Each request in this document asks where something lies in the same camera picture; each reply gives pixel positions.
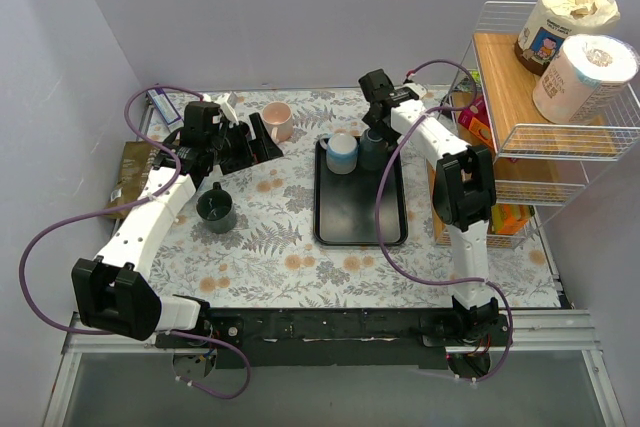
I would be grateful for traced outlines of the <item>dark teal mug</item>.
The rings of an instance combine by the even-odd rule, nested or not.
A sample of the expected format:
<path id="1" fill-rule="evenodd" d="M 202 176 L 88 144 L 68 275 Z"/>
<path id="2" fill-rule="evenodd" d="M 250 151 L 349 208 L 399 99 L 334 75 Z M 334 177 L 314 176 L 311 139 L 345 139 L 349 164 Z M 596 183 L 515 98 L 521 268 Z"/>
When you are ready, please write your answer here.
<path id="1" fill-rule="evenodd" d="M 388 142 L 372 129 L 363 132 L 359 141 L 358 164 L 367 171 L 383 169 L 388 162 Z"/>

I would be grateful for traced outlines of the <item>pink mug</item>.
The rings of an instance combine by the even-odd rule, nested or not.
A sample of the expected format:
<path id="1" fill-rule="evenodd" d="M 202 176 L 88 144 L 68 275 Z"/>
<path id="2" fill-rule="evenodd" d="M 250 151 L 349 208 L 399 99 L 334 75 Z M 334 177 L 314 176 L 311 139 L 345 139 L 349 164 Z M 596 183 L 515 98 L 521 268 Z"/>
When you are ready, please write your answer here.
<path id="1" fill-rule="evenodd" d="M 272 140 L 281 143 L 293 135 L 293 114 L 284 102 L 267 104 L 262 111 L 262 121 Z"/>

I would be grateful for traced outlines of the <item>blue white mug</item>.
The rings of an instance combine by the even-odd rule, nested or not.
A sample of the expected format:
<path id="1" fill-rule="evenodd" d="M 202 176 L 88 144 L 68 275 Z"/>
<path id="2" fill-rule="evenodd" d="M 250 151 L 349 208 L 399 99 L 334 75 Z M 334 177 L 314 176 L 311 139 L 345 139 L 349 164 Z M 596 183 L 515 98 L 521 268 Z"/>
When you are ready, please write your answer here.
<path id="1" fill-rule="evenodd" d="M 338 175 L 353 172 L 358 159 L 358 142 L 347 133 L 336 133 L 320 140 L 320 146 L 326 151 L 327 168 Z"/>

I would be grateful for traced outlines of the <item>dark grey mug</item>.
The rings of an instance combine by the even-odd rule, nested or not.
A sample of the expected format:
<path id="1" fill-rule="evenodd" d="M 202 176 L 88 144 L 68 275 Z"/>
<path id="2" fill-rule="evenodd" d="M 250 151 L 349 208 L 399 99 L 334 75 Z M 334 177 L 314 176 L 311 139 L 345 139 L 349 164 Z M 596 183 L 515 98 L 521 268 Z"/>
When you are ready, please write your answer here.
<path id="1" fill-rule="evenodd" d="M 237 223 L 235 204 L 220 182 L 215 182 L 198 198 L 196 212 L 205 227 L 215 234 L 225 234 Z"/>

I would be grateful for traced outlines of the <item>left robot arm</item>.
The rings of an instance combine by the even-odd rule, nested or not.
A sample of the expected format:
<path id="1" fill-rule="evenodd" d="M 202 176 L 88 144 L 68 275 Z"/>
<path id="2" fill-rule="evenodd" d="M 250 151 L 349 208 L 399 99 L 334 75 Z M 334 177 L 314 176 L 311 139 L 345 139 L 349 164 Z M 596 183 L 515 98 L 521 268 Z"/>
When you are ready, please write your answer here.
<path id="1" fill-rule="evenodd" d="M 148 283 L 153 260 L 177 215 L 213 168 L 229 174 L 282 157 L 277 133 L 257 113 L 243 122 L 226 104 L 188 103 L 183 126 L 165 139 L 153 161 L 141 205 L 93 259 L 80 259 L 72 269 L 82 323 L 136 340 L 178 330 L 188 345 L 205 345 L 213 333 L 204 316 L 208 302 L 159 296 Z"/>

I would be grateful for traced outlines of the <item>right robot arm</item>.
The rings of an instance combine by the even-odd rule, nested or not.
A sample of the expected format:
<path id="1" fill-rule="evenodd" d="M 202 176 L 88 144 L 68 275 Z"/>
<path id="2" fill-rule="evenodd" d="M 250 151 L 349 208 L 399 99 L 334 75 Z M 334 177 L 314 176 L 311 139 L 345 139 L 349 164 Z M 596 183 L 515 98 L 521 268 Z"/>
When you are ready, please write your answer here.
<path id="1" fill-rule="evenodd" d="M 383 175 L 408 143 L 434 171 L 431 203 L 449 233 L 454 278 L 440 283 L 451 288 L 452 307 L 427 326 L 426 335 L 475 344 L 499 319 L 498 295 L 488 280 L 487 237 L 496 204 L 491 153 L 451 133 L 424 106 L 416 84 L 396 87 L 377 69 L 361 77 L 359 86 L 369 104 L 364 123 L 396 147 Z"/>

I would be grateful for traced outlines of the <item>floral table mat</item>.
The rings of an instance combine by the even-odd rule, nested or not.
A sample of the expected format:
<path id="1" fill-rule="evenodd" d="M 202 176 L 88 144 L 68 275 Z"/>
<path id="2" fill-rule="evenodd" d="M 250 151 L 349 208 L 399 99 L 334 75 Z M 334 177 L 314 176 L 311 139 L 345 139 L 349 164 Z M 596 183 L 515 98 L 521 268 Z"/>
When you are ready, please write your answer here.
<path id="1" fill-rule="evenodd" d="M 154 290 L 216 308 L 448 306 L 452 253 L 434 240 L 424 158 L 409 146 L 402 151 L 408 237 L 401 246 L 387 253 L 324 246 L 313 234 L 313 149 L 331 133 L 361 133 L 366 102 L 356 89 L 242 92 L 236 110 L 247 118 L 272 102 L 293 112 L 283 157 L 203 181 L 203 190 L 219 183 L 230 193 L 236 226 L 216 235 L 186 204 L 153 260 Z"/>

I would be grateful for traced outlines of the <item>black tray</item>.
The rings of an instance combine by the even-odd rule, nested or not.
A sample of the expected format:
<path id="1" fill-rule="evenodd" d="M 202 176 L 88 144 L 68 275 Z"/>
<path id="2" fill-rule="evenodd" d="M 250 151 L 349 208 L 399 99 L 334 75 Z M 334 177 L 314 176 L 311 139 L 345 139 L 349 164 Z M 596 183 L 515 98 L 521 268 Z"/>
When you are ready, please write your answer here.
<path id="1" fill-rule="evenodd" d="M 377 228 L 386 245 L 408 237 L 408 217 L 401 159 L 391 169 L 380 201 L 377 191 L 384 169 L 358 166 L 346 175 L 327 168 L 326 151 L 315 145 L 313 233 L 325 246 L 376 246 Z"/>

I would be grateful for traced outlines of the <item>small purple white box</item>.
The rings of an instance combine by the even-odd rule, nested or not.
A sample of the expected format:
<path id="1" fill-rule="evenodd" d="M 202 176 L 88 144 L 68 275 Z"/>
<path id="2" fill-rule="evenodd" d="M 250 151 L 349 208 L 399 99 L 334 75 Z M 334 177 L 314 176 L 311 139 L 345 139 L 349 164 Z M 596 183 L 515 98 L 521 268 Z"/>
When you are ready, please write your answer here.
<path id="1" fill-rule="evenodd" d="M 148 89 L 146 91 L 146 95 L 148 100 L 158 111 L 167 127 L 172 127 L 182 121 L 182 117 L 177 108 L 174 106 L 163 88 L 155 87 Z"/>

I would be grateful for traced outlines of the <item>brown snack bag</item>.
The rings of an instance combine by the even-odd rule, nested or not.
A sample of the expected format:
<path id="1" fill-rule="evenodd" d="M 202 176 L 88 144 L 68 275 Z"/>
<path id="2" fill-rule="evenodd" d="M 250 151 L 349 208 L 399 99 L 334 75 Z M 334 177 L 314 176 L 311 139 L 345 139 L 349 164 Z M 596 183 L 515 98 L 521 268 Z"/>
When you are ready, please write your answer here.
<path id="1" fill-rule="evenodd" d="M 103 217 L 114 220 L 127 217 L 130 209 L 124 208 L 124 205 L 137 200 L 141 195 L 158 153 L 157 148 L 143 141 L 125 143 L 118 179 L 106 205 L 106 209 L 118 207 L 119 210 L 103 214 Z"/>

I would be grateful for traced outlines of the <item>pink orange box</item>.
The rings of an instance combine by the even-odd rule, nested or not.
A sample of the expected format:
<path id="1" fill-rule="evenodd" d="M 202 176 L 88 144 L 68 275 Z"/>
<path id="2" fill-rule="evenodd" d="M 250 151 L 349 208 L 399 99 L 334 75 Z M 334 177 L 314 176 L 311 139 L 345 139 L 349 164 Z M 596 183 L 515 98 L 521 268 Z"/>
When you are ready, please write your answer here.
<path id="1" fill-rule="evenodd" d="M 457 114 L 457 123 L 461 133 L 471 145 L 484 145 L 495 157 L 496 151 L 493 142 L 492 129 L 485 100 L 482 95 L 474 99 L 471 105 Z"/>

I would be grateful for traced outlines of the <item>yellow orange box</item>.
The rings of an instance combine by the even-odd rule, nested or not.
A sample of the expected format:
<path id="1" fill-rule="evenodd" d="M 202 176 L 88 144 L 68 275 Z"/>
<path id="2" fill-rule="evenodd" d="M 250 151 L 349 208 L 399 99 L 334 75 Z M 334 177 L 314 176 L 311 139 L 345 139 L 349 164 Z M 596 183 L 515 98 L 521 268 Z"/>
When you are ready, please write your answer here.
<path id="1" fill-rule="evenodd" d="M 515 235 L 532 216 L 528 205 L 500 204 L 491 208 L 491 231 L 496 235 Z"/>

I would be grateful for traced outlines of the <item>wrapped white toilet roll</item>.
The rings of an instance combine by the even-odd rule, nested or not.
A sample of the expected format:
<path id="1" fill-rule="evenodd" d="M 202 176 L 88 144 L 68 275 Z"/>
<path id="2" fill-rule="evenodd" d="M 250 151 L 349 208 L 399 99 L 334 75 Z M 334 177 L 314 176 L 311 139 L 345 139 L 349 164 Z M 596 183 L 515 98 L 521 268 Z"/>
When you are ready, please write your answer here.
<path id="1" fill-rule="evenodd" d="M 542 117 L 553 124 L 586 125 L 639 72 L 639 55 L 607 35 L 565 39 L 532 92 Z"/>

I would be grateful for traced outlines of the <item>brown printed toilet roll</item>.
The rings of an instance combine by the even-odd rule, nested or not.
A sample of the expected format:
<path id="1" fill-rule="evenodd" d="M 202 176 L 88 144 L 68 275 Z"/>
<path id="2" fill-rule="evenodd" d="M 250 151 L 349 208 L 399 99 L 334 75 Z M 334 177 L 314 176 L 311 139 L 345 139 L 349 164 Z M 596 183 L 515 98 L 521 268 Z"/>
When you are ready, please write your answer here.
<path id="1" fill-rule="evenodd" d="M 541 76 L 567 37 L 609 34 L 620 17 L 616 0 L 537 0 L 514 53 L 529 72 Z"/>

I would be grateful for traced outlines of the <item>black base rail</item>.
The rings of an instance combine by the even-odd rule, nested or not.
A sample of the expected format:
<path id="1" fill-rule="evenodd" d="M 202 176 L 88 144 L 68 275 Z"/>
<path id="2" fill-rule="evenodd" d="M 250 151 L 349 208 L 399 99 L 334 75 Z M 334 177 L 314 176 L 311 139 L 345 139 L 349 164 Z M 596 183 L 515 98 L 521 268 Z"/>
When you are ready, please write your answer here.
<path id="1" fill-rule="evenodd" d="M 503 347 L 505 315 L 469 325 L 451 308 L 210 308 L 199 334 L 241 350 L 254 367 L 413 366 L 446 369 L 446 350 Z"/>

